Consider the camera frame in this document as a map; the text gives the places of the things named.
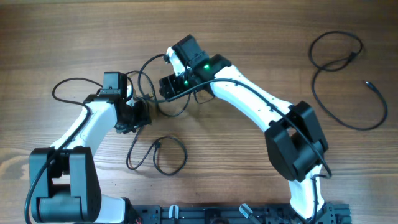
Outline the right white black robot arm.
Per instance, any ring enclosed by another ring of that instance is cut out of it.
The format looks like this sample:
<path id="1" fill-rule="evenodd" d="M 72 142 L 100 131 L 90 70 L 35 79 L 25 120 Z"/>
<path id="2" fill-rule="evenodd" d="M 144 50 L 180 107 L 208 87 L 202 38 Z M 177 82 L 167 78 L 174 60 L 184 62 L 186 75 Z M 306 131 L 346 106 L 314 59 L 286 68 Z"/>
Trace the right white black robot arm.
<path id="1" fill-rule="evenodd" d="M 205 90 L 245 114 L 264 133 L 271 164 L 289 182 L 290 206 L 302 220 L 316 222 L 325 204 L 317 181 L 327 168 L 328 143 L 313 108 L 272 96 L 227 58 L 210 57 L 192 35 L 169 47 L 163 58 L 174 72 L 160 79 L 160 95 L 172 101 Z"/>

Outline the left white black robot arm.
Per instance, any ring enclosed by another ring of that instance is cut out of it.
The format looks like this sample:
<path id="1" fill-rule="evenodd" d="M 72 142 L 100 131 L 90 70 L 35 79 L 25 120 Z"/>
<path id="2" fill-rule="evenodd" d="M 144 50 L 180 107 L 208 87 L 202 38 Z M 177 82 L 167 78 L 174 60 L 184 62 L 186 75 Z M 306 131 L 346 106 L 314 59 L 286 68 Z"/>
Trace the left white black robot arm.
<path id="1" fill-rule="evenodd" d="M 102 194 L 93 157 L 111 129 L 126 134 L 149 124 L 148 106 L 134 101 L 131 78 L 120 72 L 106 72 L 99 90 L 79 106 L 70 129 L 29 156 L 25 222 L 139 223 L 129 199 Z"/>

